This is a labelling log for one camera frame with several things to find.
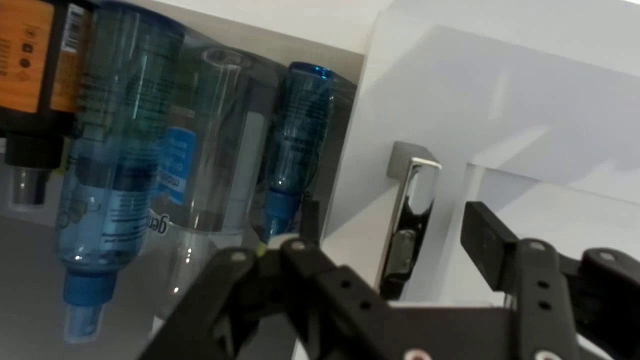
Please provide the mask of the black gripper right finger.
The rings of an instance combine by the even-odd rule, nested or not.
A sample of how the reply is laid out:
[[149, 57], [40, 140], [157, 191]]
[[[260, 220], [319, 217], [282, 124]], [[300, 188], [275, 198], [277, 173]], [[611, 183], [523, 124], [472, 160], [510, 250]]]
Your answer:
[[464, 204], [460, 244], [493, 293], [510, 290], [515, 243], [515, 235], [483, 203]]

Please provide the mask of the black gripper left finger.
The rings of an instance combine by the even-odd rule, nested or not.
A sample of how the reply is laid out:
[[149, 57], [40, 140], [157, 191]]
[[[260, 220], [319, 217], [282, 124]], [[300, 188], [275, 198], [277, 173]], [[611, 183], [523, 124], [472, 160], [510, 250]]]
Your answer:
[[319, 244], [319, 204], [315, 201], [302, 203], [300, 236], [306, 244]]

